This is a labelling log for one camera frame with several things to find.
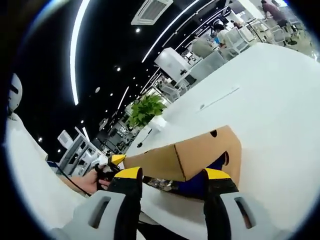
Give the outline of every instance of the human hand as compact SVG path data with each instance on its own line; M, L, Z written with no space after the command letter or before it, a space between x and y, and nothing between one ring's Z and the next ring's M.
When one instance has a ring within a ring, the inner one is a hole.
M108 189L110 182L103 179L98 180L98 173L95 169L92 169L83 177L77 178L75 183L87 193L94 194L97 191L97 181L105 190Z

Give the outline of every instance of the white flower pot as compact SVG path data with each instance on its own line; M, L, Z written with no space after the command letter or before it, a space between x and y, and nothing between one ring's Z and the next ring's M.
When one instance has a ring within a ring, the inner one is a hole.
M153 130L162 131L167 125L167 123L168 122L160 115L154 116L149 122L148 126Z

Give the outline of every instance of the blue object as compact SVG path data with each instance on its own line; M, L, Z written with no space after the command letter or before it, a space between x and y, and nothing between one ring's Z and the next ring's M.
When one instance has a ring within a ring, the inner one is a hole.
M208 169L215 169L215 170L222 170L223 164L225 164L226 156L223 153L216 161L211 163L207 168ZM200 172L199 174L195 175L188 181L177 182L178 184L178 191L182 195L186 196L198 196L203 197L205 192L204 186L204 175Z
M219 38L216 36L214 39L213 39L217 44L220 44L220 41L219 41Z

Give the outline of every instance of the office chair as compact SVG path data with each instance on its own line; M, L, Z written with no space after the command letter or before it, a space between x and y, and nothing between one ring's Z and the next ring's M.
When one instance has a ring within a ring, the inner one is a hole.
M230 55L233 57L239 55L250 47L249 42L243 38L236 27L227 32L225 37L227 39L226 47L229 50Z

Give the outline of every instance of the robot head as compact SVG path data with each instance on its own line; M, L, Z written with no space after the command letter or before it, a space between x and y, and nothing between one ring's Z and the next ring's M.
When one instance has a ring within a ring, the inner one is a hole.
M17 74L14 73L11 81L9 96L8 96L8 106L9 106L9 111L11 113L13 113L16 110L16 108L19 106L21 98L22 98L22 84Z

